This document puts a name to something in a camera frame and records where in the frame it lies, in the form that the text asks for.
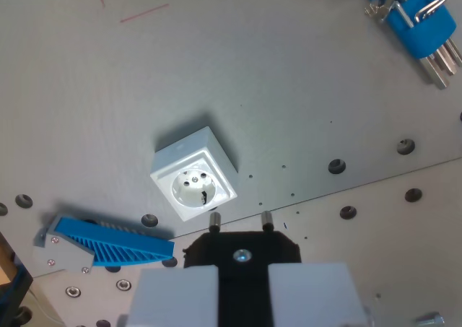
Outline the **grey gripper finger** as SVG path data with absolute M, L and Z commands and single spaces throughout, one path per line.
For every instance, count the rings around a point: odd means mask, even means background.
M 269 265 L 275 326 L 368 326 L 352 276 L 344 263 Z
M 216 266 L 141 271 L 127 326 L 217 326 Z

